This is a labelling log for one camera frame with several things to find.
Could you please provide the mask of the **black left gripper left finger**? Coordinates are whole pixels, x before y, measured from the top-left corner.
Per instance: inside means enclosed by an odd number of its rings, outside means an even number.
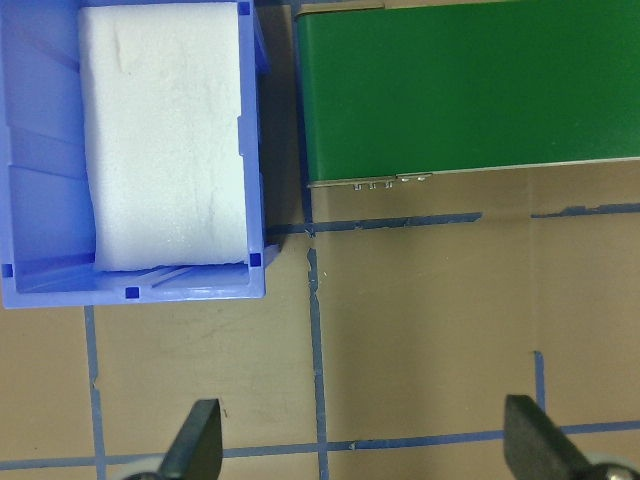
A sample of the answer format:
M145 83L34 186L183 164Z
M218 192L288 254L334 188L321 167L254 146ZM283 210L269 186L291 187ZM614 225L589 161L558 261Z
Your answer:
M217 399L192 406L158 473L161 479L216 480L223 460L221 409Z

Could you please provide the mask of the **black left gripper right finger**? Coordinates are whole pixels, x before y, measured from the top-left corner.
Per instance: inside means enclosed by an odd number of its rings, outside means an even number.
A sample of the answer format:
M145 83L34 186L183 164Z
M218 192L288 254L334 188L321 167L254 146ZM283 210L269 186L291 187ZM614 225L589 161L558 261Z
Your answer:
M515 479L585 479L595 469L527 395L507 395L503 454Z

